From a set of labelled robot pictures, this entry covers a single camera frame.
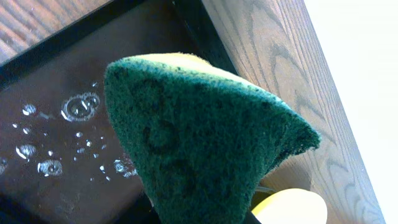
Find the green and yellow sponge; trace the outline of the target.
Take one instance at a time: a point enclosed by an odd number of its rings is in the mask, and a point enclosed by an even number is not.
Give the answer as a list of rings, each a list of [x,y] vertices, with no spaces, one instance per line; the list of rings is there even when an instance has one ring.
[[[242,223],[267,173],[320,146],[280,98],[192,54],[112,62],[104,94],[162,223]]]

